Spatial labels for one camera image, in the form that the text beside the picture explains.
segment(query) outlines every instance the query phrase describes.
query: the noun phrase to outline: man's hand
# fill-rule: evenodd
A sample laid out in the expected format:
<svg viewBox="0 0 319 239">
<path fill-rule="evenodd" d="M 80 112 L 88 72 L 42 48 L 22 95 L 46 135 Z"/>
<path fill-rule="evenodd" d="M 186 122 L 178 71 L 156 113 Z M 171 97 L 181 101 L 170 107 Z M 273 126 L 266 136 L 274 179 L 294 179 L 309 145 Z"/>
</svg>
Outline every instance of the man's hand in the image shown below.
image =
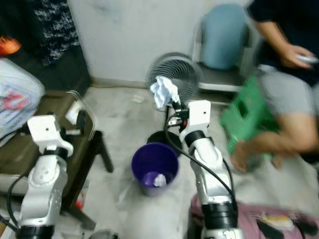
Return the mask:
<svg viewBox="0 0 319 239">
<path fill-rule="evenodd" d="M 310 64 L 298 60 L 297 55 L 313 57 L 314 55 L 301 46 L 287 44 L 280 52 L 281 62 L 288 68 L 311 68 Z"/>
</svg>

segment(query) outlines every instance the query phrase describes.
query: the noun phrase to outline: baseboard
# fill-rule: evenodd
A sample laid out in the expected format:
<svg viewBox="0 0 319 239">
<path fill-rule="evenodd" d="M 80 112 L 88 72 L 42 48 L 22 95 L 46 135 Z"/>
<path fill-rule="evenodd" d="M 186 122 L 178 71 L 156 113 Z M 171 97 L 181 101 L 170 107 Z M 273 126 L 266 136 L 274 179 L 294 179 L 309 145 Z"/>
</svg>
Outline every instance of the baseboard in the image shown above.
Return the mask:
<svg viewBox="0 0 319 239">
<path fill-rule="evenodd" d="M 95 87 L 95 88 L 128 87 L 128 88 L 146 89 L 146 84 L 145 82 L 142 82 L 142 81 L 125 81 L 125 80 L 92 77 L 92 87 Z"/>
</svg>

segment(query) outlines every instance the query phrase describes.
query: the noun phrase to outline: dark blue shirt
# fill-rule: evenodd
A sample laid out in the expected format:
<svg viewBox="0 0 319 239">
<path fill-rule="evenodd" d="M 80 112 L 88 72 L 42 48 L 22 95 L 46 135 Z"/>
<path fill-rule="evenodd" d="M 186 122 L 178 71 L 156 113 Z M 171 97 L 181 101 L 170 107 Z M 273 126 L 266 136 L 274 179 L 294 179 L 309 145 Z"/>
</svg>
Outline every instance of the dark blue shirt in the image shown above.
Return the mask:
<svg viewBox="0 0 319 239">
<path fill-rule="evenodd" d="M 254 0 L 248 7 L 257 22 L 276 22 L 292 45 L 302 46 L 319 57 L 319 0 Z M 264 42 L 259 62 L 294 75 L 311 86 L 319 82 L 319 65 L 312 69 L 290 69 L 281 64 L 278 54 Z"/>
</svg>

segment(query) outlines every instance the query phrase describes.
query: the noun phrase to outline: blue cushion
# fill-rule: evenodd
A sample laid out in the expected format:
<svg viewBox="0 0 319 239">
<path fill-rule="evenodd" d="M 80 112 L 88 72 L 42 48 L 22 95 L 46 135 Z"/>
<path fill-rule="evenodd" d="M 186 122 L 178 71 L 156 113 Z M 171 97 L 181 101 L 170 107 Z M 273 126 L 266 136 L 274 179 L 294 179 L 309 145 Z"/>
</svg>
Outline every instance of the blue cushion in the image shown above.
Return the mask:
<svg viewBox="0 0 319 239">
<path fill-rule="evenodd" d="M 222 4 L 203 19 L 203 63 L 213 69 L 229 70 L 239 60 L 243 47 L 246 14 L 242 6 Z"/>
</svg>

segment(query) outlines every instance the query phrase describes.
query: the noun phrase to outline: orange object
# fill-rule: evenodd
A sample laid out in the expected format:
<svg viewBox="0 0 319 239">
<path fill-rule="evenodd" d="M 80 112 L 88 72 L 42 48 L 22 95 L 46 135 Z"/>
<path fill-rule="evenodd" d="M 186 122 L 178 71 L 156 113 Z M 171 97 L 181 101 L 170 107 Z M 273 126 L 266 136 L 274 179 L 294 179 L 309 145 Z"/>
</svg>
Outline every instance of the orange object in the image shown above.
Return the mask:
<svg viewBox="0 0 319 239">
<path fill-rule="evenodd" d="M 85 204 L 85 199 L 86 199 L 86 194 L 88 192 L 89 189 L 89 180 L 85 180 L 83 188 L 78 196 L 78 199 L 75 202 L 75 206 L 82 210 Z"/>
<path fill-rule="evenodd" d="M 0 56 L 7 56 L 17 52 L 21 44 L 13 38 L 0 37 Z"/>
</svg>

